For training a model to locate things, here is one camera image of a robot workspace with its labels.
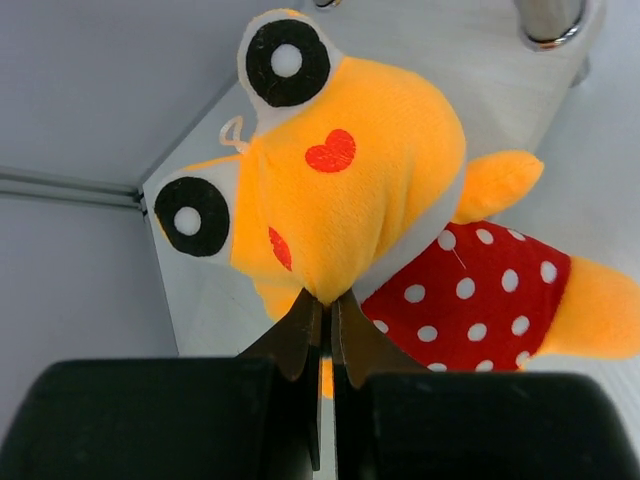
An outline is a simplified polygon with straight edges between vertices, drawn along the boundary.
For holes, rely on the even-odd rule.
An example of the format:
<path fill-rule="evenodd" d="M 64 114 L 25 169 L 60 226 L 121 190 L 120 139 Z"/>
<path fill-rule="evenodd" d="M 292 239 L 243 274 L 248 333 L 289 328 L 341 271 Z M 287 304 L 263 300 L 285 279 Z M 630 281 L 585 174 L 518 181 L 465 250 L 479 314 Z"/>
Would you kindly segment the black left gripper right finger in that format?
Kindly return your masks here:
<path fill-rule="evenodd" d="M 331 311 L 340 479 L 635 479 L 639 460 L 591 379 L 434 373 L 345 294 Z"/>

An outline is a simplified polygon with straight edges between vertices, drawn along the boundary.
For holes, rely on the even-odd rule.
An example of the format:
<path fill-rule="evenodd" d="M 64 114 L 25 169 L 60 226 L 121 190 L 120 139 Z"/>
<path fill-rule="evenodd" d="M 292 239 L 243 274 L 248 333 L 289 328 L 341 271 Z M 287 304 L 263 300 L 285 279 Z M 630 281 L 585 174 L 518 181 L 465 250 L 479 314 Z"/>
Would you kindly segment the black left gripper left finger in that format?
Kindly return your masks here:
<path fill-rule="evenodd" d="M 302 292 L 235 357 L 49 366 L 1 446 L 5 479 L 309 479 L 321 306 Z"/>

